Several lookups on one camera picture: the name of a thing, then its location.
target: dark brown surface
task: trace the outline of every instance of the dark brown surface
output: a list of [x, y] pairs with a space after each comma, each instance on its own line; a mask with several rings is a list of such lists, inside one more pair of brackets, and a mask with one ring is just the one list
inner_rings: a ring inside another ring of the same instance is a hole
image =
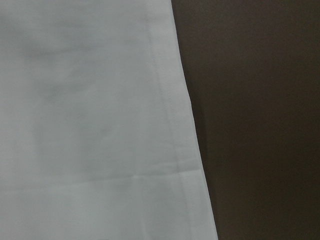
[[220, 240], [320, 239], [320, 1], [172, 0]]

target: white fabric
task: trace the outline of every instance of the white fabric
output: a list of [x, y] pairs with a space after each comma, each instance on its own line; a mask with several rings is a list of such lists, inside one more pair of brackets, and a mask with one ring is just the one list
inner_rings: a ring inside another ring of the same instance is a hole
[[0, 1], [0, 238], [217, 239], [169, 0]]

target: white sheet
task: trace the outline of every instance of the white sheet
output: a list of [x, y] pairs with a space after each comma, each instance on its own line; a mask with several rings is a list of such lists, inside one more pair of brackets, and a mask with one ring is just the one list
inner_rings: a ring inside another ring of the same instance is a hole
[[218, 239], [169, 0], [0, 1], [0, 238]]

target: dark surface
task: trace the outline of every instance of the dark surface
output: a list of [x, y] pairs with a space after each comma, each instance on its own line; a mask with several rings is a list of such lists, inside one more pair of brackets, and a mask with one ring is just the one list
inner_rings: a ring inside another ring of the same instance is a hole
[[172, 0], [220, 240], [320, 240], [320, 1]]

